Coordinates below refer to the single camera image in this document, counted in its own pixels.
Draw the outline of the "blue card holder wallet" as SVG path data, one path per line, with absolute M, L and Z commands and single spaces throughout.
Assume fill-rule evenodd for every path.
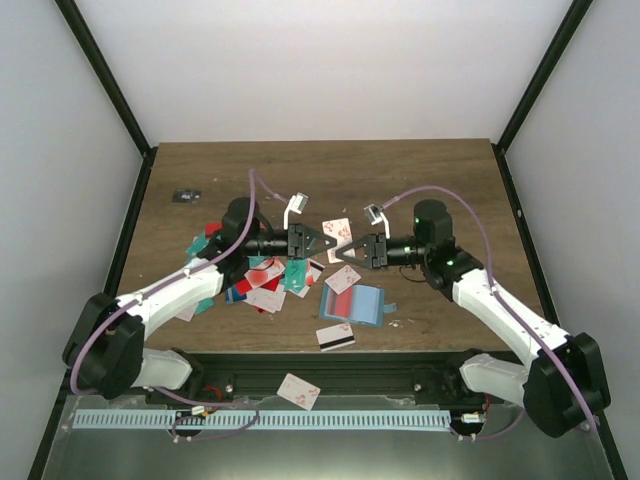
M 333 292 L 327 285 L 323 287 L 318 316 L 337 322 L 381 327 L 384 316 L 397 311 L 395 302 L 386 302 L 385 290 L 382 288 L 356 284 L 349 289 L 352 290 L 352 303 L 348 319 L 338 318 L 327 313 L 328 300 Z

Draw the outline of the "red white circle card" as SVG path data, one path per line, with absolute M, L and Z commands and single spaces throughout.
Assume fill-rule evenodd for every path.
M 328 300 L 327 313 L 329 315 L 348 319 L 351 313 L 352 290 L 348 289 L 340 294 L 331 292 Z

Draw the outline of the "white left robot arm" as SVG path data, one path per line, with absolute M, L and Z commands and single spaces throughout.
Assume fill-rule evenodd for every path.
M 181 403 L 204 392 L 200 368 L 185 352 L 149 349 L 145 342 L 163 324 L 212 299 L 253 273 L 252 256 L 307 259 L 336 247 L 334 238 L 299 223 L 271 226 L 258 203 L 234 199 L 221 226 L 184 267 L 136 292 L 93 295 L 65 346 L 70 386 L 77 395 L 115 399 L 132 388 L 169 390 Z

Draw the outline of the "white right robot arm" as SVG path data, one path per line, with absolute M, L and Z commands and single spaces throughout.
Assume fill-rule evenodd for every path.
M 558 438 L 587 424 L 611 403 L 601 351 L 586 333 L 572 335 L 511 295 L 495 279 L 489 261 L 457 244 L 453 219 L 439 200 L 413 207 L 413 233 L 372 233 L 346 242 L 323 232 L 311 242 L 362 269 L 410 267 L 447 300 L 471 313 L 516 355 L 514 363 L 488 353 L 468 353 L 444 378 L 447 396 L 465 403 L 478 392 L 524 409 L 544 434 Z

